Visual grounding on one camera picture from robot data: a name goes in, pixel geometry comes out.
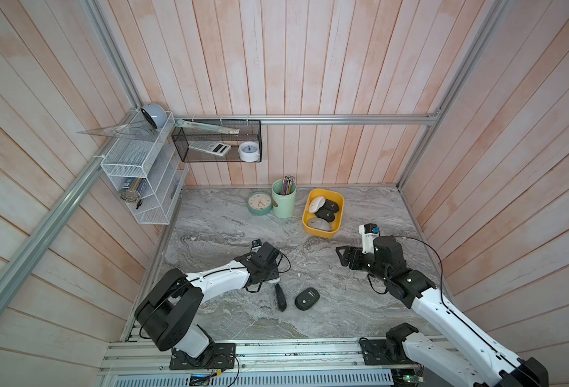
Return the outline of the yellow storage box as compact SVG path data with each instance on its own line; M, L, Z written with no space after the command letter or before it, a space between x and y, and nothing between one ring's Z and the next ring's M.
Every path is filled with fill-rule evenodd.
M317 216L320 208L326 204L334 203L338 211L328 208L333 215L332 221ZM302 224L305 231L324 239L333 238L341 228L344 218L345 198L334 190L314 189L311 190L306 200L305 209L302 213Z

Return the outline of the black mouse top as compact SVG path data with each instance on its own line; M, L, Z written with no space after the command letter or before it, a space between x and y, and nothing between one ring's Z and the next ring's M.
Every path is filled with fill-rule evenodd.
M314 213L315 217L318 219L323 219L328 223L332 223L335 221L335 214L333 211L330 211L326 208L321 208Z

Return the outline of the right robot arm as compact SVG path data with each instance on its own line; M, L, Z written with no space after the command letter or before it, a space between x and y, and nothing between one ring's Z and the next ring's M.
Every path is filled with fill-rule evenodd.
M440 287L407 266L395 236L364 233L360 248L342 246L343 267L365 271L382 281L385 292L429 322L458 350L441 348L408 322L391 328L384 340L361 338L367 365L419 364L454 386L547 386L547 369L535 358L523 359L494 340L450 303Z

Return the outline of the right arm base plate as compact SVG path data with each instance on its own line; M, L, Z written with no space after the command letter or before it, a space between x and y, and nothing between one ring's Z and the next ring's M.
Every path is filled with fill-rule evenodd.
M405 354L404 342L402 340L394 338L370 340L366 337L361 337L358 344L366 365L408 364L421 366L421 364L412 361Z

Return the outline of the grey white mouse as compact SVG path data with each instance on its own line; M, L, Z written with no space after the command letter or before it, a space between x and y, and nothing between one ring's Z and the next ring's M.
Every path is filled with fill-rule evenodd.
M313 218L308 221L308 227L324 232L332 232L332 226L330 223L323 219Z

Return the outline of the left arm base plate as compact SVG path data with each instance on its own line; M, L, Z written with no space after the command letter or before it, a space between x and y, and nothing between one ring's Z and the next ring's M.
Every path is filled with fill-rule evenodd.
M204 353L192 358L186 352L173 348L169 364L171 370L215 369L224 371L234 369L236 364L235 343L211 343Z

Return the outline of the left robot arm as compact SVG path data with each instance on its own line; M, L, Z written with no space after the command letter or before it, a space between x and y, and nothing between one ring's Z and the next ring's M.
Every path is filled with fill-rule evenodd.
M263 283L279 282L281 261L289 258L265 242L215 269L198 273L171 269L139 303L135 319L160 351L175 349L199 358L213 342L194 322L200 306L233 290L255 286L259 292Z

